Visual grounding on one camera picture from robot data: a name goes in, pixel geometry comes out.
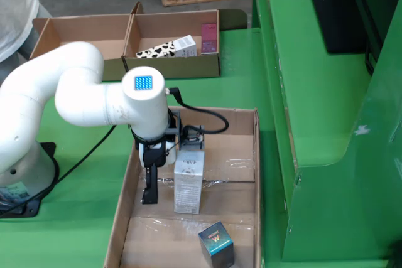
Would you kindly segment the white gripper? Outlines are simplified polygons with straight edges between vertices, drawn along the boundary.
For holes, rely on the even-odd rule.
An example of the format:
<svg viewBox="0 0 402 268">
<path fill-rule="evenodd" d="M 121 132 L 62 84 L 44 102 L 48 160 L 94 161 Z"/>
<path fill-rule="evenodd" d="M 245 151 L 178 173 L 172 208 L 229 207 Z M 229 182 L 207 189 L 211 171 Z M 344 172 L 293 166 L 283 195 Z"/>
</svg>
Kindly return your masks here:
<svg viewBox="0 0 402 268">
<path fill-rule="evenodd" d="M 146 188 L 143 191 L 142 204 L 158 203 L 158 168 L 173 164 L 177 158 L 177 144 L 167 141 L 160 146 L 146 145 L 141 159 L 146 171 Z"/>
</svg>

